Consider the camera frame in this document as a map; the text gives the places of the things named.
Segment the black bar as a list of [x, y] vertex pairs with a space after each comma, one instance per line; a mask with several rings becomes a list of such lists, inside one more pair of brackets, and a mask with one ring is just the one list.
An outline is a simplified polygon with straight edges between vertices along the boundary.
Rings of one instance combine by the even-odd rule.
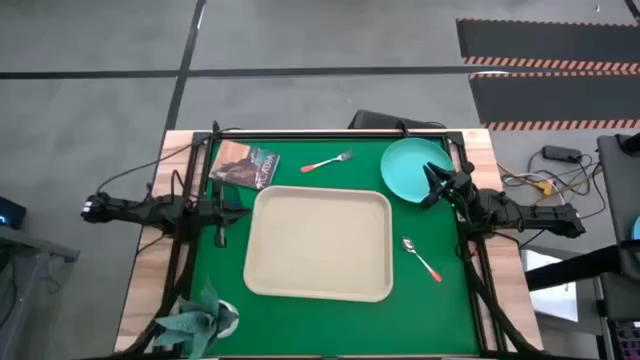
[[537, 291], [620, 271], [618, 247], [613, 245], [545, 265], [525, 273], [528, 288]]

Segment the artificial plant in white pot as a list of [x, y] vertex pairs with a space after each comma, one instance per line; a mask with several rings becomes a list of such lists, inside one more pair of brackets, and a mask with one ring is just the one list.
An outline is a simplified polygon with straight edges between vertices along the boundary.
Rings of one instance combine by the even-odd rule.
[[167, 347], [186, 344], [189, 360], [201, 360], [215, 343], [230, 337], [240, 321], [238, 309], [221, 300], [212, 285], [205, 286], [198, 300], [177, 298], [179, 313], [154, 319], [163, 331], [152, 345]]

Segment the beige plastic tray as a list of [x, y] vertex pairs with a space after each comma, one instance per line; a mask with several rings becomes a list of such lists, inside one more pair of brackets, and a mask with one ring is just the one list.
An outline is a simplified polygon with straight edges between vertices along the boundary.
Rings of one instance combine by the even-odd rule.
[[260, 295], [384, 300], [394, 284], [390, 202], [375, 191], [262, 190], [254, 202], [243, 277]]

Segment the black device with blue light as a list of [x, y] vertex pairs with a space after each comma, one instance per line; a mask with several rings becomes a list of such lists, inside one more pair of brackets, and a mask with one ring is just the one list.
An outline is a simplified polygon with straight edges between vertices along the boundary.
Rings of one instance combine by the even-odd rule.
[[26, 216], [26, 208], [0, 196], [0, 226], [19, 230]]

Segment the black power adapter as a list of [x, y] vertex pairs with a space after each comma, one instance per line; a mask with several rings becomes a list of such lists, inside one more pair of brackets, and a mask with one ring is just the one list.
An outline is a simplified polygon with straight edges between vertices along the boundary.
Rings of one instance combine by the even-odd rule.
[[580, 163], [583, 157], [580, 150], [553, 145], [543, 146], [541, 154], [545, 159], [567, 163]]

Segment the fork with red handle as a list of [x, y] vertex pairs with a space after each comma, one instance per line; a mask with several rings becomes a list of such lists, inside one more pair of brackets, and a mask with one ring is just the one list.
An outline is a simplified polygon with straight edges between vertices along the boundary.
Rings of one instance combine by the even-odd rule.
[[346, 152], [343, 152], [343, 153], [341, 153], [340, 155], [338, 155], [338, 156], [336, 156], [334, 158], [331, 158], [331, 159], [328, 159], [328, 160], [325, 160], [325, 161], [322, 161], [322, 162], [319, 162], [319, 163], [316, 163], [316, 164], [303, 166], [303, 167], [300, 168], [300, 171], [302, 173], [308, 173], [308, 172], [311, 172], [311, 171], [313, 171], [313, 170], [315, 170], [317, 168], [320, 168], [322, 166], [325, 166], [325, 165], [328, 165], [328, 164], [331, 164], [331, 163], [334, 163], [334, 162], [347, 161], [351, 157], [352, 157], [352, 152], [351, 151], [346, 151]]

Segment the teal plastic plate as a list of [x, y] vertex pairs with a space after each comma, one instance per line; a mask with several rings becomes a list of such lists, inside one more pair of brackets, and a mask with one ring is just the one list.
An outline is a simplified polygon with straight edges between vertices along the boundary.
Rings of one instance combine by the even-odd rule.
[[380, 170], [385, 185], [399, 198], [420, 203], [430, 191], [423, 167], [428, 163], [453, 170], [450, 156], [436, 143], [421, 138], [405, 138], [392, 143], [381, 157]]

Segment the black keyboard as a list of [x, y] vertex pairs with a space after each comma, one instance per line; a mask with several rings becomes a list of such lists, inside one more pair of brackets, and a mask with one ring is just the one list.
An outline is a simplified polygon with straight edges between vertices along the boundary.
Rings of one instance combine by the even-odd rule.
[[640, 360], [640, 328], [617, 325], [614, 330], [617, 351], [626, 360]]

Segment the black hazard-striped floor mat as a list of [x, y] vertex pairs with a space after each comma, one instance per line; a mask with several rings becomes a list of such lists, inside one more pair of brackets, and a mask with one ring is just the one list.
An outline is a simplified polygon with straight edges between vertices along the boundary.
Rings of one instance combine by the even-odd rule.
[[491, 131], [640, 129], [640, 73], [473, 74], [479, 120]]
[[640, 27], [595, 23], [458, 19], [466, 64], [640, 71]]

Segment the grey side table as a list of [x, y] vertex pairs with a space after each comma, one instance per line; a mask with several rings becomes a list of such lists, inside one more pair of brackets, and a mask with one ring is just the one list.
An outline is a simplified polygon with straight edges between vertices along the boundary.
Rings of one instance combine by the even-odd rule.
[[53, 257], [75, 262], [79, 251], [0, 226], [0, 360], [17, 359], [19, 337]]

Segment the white sheet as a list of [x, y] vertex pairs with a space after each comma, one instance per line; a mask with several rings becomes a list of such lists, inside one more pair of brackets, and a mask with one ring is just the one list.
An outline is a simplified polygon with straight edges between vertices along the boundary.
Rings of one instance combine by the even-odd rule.
[[[559, 262], [561, 262], [560, 258], [533, 250], [524, 251], [524, 266], [527, 271]], [[575, 282], [541, 290], [531, 290], [530, 297], [536, 312], [575, 323], [579, 321]]]

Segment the spoon with red handle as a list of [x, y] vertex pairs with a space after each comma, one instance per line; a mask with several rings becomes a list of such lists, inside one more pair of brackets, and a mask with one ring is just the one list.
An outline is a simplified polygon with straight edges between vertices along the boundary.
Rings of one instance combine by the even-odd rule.
[[436, 282], [440, 283], [442, 281], [441, 275], [438, 272], [436, 272], [417, 252], [413, 241], [409, 237], [406, 237], [406, 236], [402, 237], [402, 245], [407, 252], [413, 254], [422, 263], [422, 265], [425, 267], [425, 269], [429, 272], [429, 274], [432, 276], [432, 278]]

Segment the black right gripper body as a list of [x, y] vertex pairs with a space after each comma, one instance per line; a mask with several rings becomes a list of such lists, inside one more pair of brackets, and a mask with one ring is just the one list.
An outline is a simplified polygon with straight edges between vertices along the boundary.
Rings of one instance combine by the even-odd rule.
[[444, 188], [441, 198], [452, 200], [454, 195], [459, 195], [465, 202], [471, 202], [475, 198], [475, 185], [471, 177], [474, 170], [471, 162], [464, 162], [460, 170], [452, 170], [453, 177], [449, 181], [436, 183]]

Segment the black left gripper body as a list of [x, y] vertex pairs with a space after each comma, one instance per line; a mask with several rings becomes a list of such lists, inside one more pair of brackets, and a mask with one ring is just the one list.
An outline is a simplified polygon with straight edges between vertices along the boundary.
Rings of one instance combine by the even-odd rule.
[[228, 240], [225, 228], [230, 225], [232, 211], [225, 204], [224, 185], [216, 180], [210, 180], [198, 200], [198, 224], [201, 229], [214, 226], [214, 246], [226, 248]]

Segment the Acadia picture book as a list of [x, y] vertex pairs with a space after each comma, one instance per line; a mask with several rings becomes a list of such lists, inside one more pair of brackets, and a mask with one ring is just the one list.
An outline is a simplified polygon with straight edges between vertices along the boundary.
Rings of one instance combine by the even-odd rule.
[[231, 185], [262, 190], [272, 184], [280, 155], [270, 150], [223, 140], [209, 177]]

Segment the green table mat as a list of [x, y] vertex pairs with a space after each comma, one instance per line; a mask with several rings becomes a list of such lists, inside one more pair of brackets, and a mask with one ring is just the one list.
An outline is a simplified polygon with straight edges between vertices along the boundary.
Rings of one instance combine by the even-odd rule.
[[[212, 285], [240, 314], [235, 332], [209, 350], [212, 356], [476, 355], [479, 345], [451, 206], [429, 210], [388, 190], [380, 158], [389, 139], [259, 141], [280, 154], [276, 185], [372, 190], [392, 206], [394, 286], [381, 302], [342, 302], [262, 296], [243, 279], [251, 219], [226, 229], [226, 248], [214, 246], [215, 227], [202, 230], [192, 281], [192, 299]], [[300, 168], [351, 151], [352, 157], [308, 173]], [[436, 282], [402, 245], [409, 237], [441, 277]]]

